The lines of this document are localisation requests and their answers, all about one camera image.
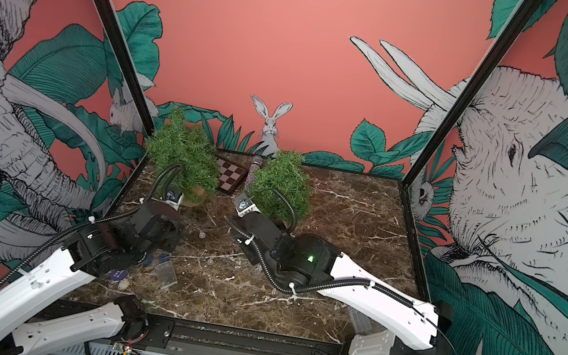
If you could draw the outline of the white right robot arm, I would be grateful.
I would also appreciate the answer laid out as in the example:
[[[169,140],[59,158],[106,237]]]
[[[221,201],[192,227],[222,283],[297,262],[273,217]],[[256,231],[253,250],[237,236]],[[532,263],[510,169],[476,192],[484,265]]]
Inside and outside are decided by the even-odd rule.
[[[275,290],[289,297],[309,293],[340,301],[384,330],[357,334],[347,355],[454,355],[445,332],[453,308],[406,295],[360,267],[346,252],[315,234],[293,235],[289,224],[266,217],[242,193],[227,216],[230,235]]]

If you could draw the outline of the small green christmas tree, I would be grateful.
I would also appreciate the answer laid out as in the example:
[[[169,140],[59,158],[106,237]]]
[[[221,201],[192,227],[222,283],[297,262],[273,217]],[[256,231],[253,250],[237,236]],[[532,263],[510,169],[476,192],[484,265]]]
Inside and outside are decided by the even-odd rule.
[[[283,194],[295,213],[296,222],[301,222],[310,213],[312,186],[310,177],[303,169],[302,153],[280,151],[254,174],[250,187],[252,201],[260,212],[268,217],[291,221],[291,210],[274,194],[274,189]]]

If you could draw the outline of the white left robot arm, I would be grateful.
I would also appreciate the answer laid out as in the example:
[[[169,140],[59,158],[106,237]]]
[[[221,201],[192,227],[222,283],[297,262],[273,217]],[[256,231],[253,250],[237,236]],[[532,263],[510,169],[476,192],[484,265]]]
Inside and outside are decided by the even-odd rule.
[[[6,275],[0,281],[0,355],[49,355],[102,338],[128,354],[149,335],[147,313],[130,295],[82,313],[31,319],[102,274],[141,264],[155,250],[174,250],[181,240],[184,195],[171,184],[181,168],[164,170],[135,210],[57,234],[32,254],[48,251],[48,258],[17,279]]]

